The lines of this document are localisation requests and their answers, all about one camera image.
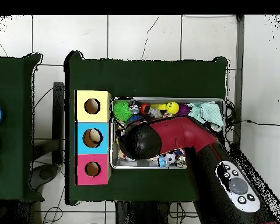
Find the yellow smiley ball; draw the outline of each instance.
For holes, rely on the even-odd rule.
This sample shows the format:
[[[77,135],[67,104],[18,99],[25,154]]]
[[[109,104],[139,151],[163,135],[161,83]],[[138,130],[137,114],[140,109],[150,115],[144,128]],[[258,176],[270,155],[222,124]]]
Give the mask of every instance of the yellow smiley ball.
[[[179,109],[180,109],[180,107],[176,102],[169,102],[166,105],[166,110],[169,114],[177,114]]]

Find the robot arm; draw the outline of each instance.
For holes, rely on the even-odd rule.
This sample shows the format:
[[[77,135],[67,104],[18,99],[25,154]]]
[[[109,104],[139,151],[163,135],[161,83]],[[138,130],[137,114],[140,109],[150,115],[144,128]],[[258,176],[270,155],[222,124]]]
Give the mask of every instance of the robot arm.
[[[133,159],[149,159],[184,148],[187,171],[200,196],[196,208],[202,224],[274,221],[269,207],[216,136],[191,117],[133,122],[119,144]]]

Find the dark green cloth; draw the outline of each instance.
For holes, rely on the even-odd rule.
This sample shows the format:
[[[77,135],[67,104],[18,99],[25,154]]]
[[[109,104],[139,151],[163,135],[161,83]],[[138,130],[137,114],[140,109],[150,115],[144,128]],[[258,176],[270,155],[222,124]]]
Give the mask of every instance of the dark green cloth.
[[[29,186],[32,165],[32,76],[41,54],[0,57],[0,199],[39,201]]]
[[[227,60],[120,61],[82,59],[71,52],[64,63],[69,89],[69,184],[71,201],[190,201],[197,195],[186,170],[113,169],[108,185],[74,185],[74,90],[106,90],[112,97],[225,98]]]

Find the button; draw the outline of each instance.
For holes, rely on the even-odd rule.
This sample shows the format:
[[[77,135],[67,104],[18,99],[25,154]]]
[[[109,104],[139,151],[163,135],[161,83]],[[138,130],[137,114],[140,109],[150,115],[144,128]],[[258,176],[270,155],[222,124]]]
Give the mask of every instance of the button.
[[[226,171],[230,170],[230,166],[224,164],[224,170]]]
[[[247,198],[248,198],[250,201],[252,201],[252,202],[255,201],[255,198],[254,198],[254,196],[253,196],[252,194],[248,194],[248,195],[247,195]]]
[[[245,203],[247,202],[247,200],[246,200],[244,197],[242,197],[242,196],[240,196],[240,197],[237,199],[237,201],[238,201],[240,204],[245,204]]]
[[[224,173],[224,177],[229,179],[230,178],[230,174],[229,173]]]
[[[235,170],[232,171],[231,173],[232,173],[234,176],[239,176],[239,173],[238,173],[237,171],[235,171]]]
[[[248,184],[241,178],[233,178],[229,181],[229,189],[235,194],[243,195],[248,192]]]

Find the red toy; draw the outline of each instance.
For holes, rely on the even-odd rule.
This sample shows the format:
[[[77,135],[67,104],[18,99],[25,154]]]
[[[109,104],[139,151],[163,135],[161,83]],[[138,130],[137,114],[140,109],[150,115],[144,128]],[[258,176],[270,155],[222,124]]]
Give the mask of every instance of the red toy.
[[[150,106],[151,106],[150,104],[143,103],[143,104],[141,105],[141,108],[140,108],[140,113],[143,114],[143,115],[147,115],[147,112],[148,112],[148,111],[145,111],[145,108],[146,108],[146,107],[150,107]]]

